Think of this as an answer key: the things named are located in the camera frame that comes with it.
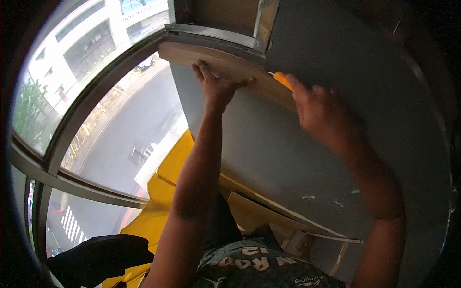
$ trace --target hand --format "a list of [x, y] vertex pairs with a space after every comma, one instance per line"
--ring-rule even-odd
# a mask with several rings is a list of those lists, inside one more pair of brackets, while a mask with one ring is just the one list
[[235, 91], [254, 81], [254, 78], [238, 82], [218, 78], [213, 75], [210, 67], [202, 60], [198, 60], [190, 67], [202, 85], [203, 95], [205, 96], [205, 112], [224, 113], [227, 104], [234, 97]]
[[295, 91], [299, 123], [315, 139], [343, 159], [366, 143], [347, 104], [335, 91], [321, 86], [308, 89], [291, 74], [287, 80]]

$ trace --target road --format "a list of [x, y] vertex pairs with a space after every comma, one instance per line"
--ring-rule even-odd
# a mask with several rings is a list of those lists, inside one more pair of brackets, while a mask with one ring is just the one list
[[[140, 187], [134, 178], [145, 161], [139, 152], [152, 142], [158, 144], [180, 113], [182, 108], [168, 66], [114, 116], [91, 147], [79, 176], [118, 191], [137, 194]], [[68, 250], [78, 245], [80, 238], [83, 241], [116, 234], [128, 215], [137, 212], [139, 209], [98, 203], [69, 194], [63, 196], [62, 192], [53, 190], [47, 218], [47, 246], [51, 250], [58, 247]]]

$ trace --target building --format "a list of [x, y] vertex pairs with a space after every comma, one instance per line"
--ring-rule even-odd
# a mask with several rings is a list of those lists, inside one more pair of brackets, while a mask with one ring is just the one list
[[166, 0], [90, 0], [48, 34], [27, 65], [60, 115], [86, 84], [132, 43], [169, 23]]

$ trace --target person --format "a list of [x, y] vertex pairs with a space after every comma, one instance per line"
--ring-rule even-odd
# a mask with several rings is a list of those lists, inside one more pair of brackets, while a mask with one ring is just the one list
[[[216, 201], [224, 200], [217, 192], [222, 114], [234, 92], [254, 79], [218, 78], [203, 61], [191, 68], [202, 86], [205, 113], [142, 288], [345, 287], [306, 260], [285, 255], [270, 237], [243, 240], [229, 208], [213, 209]], [[287, 80], [294, 90], [300, 125], [344, 161], [374, 215], [361, 262], [348, 285], [395, 287], [405, 242], [405, 210], [395, 176], [368, 144], [338, 93], [320, 86], [307, 88], [293, 75]], [[216, 210], [221, 216], [209, 220]], [[210, 226], [217, 229], [217, 236], [209, 233]], [[207, 239], [210, 234], [214, 240]]]

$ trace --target crosswalk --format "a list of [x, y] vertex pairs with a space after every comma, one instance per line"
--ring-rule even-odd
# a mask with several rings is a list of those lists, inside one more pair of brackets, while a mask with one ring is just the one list
[[73, 243], [74, 247], [83, 241], [88, 240], [88, 238], [85, 237], [84, 232], [80, 229], [80, 225], [78, 225], [77, 219], [75, 219], [75, 215], [72, 214], [70, 205], [67, 206], [65, 216], [61, 218], [61, 224], [67, 235], [67, 238]]

